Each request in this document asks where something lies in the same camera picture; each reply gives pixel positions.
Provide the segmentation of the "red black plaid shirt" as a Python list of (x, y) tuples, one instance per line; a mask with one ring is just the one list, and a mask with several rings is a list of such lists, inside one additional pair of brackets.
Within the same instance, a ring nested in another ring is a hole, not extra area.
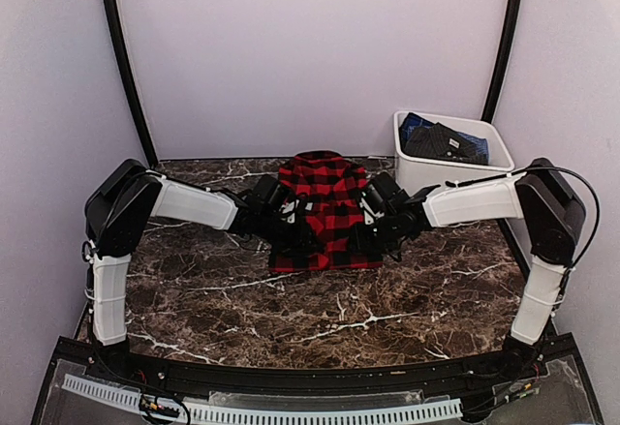
[(367, 185), (366, 170), (333, 151), (299, 153), (279, 167), (278, 179), (298, 197), (308, 200), (303, 213), (323, 249), (308, 256), (272, 252), (268, 268), (275, 273), (340, 269), (374, 269), (383, 265), (375, 251), (352, 252), (349, 239), (364, 223), (358, 200)]

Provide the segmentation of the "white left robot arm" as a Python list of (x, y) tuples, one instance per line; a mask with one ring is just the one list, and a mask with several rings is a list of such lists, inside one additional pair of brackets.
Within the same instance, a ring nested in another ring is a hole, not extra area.
[(171, 179), (135, 159), (125, 160), (84, 207), (82, 257), (91, 275), (87, 294), (92, 333), (105, 348), (98, 364), (116, 382), (137, 373), (125, 342), (126, 277), (132, 255), (153, 218), (174, 219), (241, 236), (257, 236), (273, 251), (307, 257), (323, 248), (303, 214), (308, 199), (264, 174), (250, 190), (211, 190)]

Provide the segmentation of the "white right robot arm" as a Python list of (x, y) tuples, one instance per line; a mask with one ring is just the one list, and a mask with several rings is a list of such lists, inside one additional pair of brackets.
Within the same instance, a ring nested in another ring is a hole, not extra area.
[(410, 195), (381, 173), (362, 189), (363, 218), (350, 229), (351, 252), (396, 256), (402, 243), (434, 228), (513, 219), (525, 224), (531, 262), (511, 325), (511, 344), (494, 360), (504, 380), (517, 379), (532, 363), (534, 345), (565, 291), (586, 218), (585, 205), (567, 181), (569, 171), (537, 158), (499, 175), (429, 185)]

